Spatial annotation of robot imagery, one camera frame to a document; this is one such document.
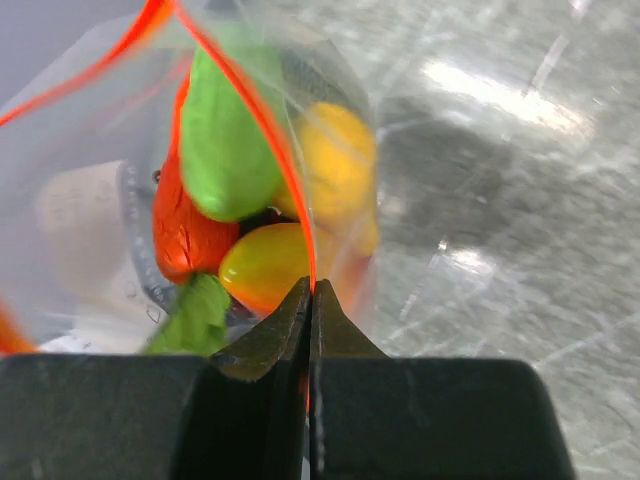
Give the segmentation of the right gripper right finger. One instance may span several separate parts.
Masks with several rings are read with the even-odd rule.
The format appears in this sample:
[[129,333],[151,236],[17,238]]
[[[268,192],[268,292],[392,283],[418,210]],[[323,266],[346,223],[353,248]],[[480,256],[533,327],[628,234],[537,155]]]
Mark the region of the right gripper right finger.
[[572,479],[544,382],[527,363],[385,355],[316,284],[310,340],[315,479]]

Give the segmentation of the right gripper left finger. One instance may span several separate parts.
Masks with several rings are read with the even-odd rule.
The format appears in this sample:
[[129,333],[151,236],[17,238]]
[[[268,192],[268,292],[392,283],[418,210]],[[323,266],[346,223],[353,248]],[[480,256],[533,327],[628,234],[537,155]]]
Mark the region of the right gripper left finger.
[[311,294],[210,357],[21,354],[1,363],[5,479],[297,479]]

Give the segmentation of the orange carrot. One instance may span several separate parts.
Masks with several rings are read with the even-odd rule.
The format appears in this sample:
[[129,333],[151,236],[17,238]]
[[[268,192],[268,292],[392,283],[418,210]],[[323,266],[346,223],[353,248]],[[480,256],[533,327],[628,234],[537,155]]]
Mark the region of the orange carrot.
[[201,214],[187,195],[180,174],[180,115],[190,80],[175,97],[167,158],[156,173],[151,224],[155,259],[162,275],[182,285],[196,272],[216,274],[240,237],[240,224],[221,223]]

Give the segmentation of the clear zip bag orange zipper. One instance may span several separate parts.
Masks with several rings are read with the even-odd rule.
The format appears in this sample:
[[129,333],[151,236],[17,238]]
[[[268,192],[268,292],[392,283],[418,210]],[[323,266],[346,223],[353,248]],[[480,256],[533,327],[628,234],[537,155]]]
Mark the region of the clear zip bag orange zipper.
[[326,37],[149,1],[1,118],[1,352],[200,354],[328,280],[375,293],[377,142]]

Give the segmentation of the green cucumber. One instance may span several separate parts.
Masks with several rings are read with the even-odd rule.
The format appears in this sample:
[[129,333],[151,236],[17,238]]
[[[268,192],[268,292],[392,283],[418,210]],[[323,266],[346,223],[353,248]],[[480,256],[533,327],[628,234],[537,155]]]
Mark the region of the green cucumber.
[[201,213],[225,223],[266,208],[283,183],[274,155],[222,71],[197,49],[181,111],[185,190]]

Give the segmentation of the yellow pear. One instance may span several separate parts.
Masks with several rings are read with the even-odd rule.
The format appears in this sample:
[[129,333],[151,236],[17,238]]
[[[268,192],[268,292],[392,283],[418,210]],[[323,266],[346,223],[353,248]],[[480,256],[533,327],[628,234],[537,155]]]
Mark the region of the yellow pear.
[[373,255],[379,236],[372,130],[351,110],[316,102],[294,121],[294,132],[304,156],[314,222],[358,255]]

